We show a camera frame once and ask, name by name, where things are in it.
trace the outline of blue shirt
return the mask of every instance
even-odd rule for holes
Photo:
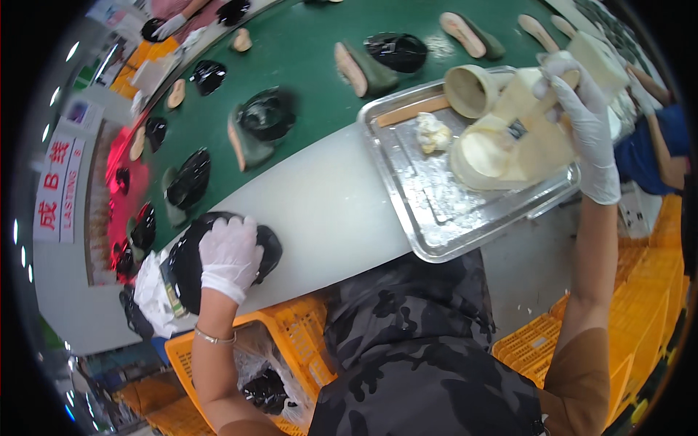
[[[674,104],[658,110],[657,120],[671,157],[688,156],[688,130],[681,107]],[[642,117],[633,134],[616,145],[615,154],[621,180],[635,180],[645,192],[654,195],[678,191],[662,181],[646,118]]]

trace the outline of bracelet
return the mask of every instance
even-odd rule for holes
[[[194,326],[194,332],[196,336],[201,336],[205,340],[209,341],[211,344],[234,344],[237,340],[237,331],[232,332],[232,339],[218,339],[214,338],[213,336],[208,336],[206,333],[199,330],[199,327],[196,325]]]

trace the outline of factory floor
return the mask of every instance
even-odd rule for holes
[[[579,204],[520,220],[482,246],[495,340],[545,313],[570,288]]]

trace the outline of brown sleeve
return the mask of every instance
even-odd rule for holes
[[[218,432],[218,436],[287,436],[279,430],[271,421],[263,423],[260,421],[243,420],[233,421],[225,424]]]
[[[538,391],[546,428],[552,436],[600,435],[610,391],[608,331],[585,330],[553,357]]]

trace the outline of hand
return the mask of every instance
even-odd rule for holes
[[[177,29],[184,26],[184,23],[186,23],[186,18],[184,18],[184,15],[177,14],[155,30],[155,32],[153,32],[153,36],[155,36],[159,41],[164,41],[168,38],[168,36],[176,32]]]
[[[569,70],[579,71],[576,93],[560,78]],[[598,204],[617,203],[621,199],[621,183],[611,143],[608,107],[599,86],[573,59],[549,59],[542,73],[543,79],[535,84],[533,94],[542,98],[552,86],[560,106],[570,117],[580,157],[581,191]],[[558,119],[560,114],[552,115]]]
[[[256,246],[257,223],[233,217],[219,218],[199,243],[203,273],[201,287],[225,294],[238,304],[257,277],[264,248]]]
[[[609,49],[611,49],[616,59],[618,59],[618,62],[623,67],[623,70],[625,70],[628,67],[628,61],[626,61],[625,58],[622,57],[620,53],[618,53],[618,50],[614,47],[613,43],[611,43],[611,41],[606,37],[606,32],[604,32],[603,26],[600,23],[596,23],[596,27],[599,29],[599,32],[601,32],[601,35],[603,36],[602,41],[609,46]]]
[[[650,98],[649,92],[645,90],[645,88],[642,86],[635,74],[632,73],[632,71],[628,71],[628,77],[630,77],[630,93],[633,97],[635,97],[635,100],[637,101],[637,104],[640,106],[640,110],[642,111],[642,113],[645,116],[654,115],[655,108],[652,104],[652,98]]]

